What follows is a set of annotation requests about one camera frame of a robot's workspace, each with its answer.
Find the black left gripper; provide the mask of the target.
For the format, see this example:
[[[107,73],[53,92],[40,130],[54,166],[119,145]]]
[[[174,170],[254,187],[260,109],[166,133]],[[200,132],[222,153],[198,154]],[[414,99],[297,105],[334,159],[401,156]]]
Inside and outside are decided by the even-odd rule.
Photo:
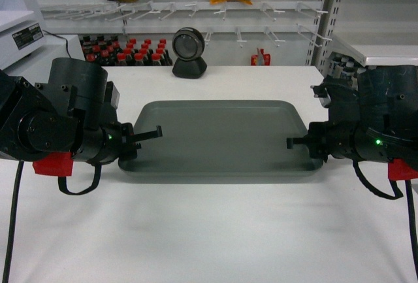
[[[162,127],[156,126],[156,130],[134,134],[133,125],[130,122],[119,125],[116,129],[116,156],[119,161],[136,159],[140,144],[136,142],[156,139],[163,136]]]

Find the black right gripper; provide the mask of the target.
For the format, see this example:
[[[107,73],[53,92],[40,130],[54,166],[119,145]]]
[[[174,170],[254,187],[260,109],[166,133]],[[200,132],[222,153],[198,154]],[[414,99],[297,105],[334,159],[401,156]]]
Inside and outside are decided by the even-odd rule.
[[[286,138],[287,149],[295,145],[308,145],[310,157],[327,161],[328,155],[336,159],[356,160],[354,134],[356,122],[311,122],[308,129],[309,143],[304,137]]]

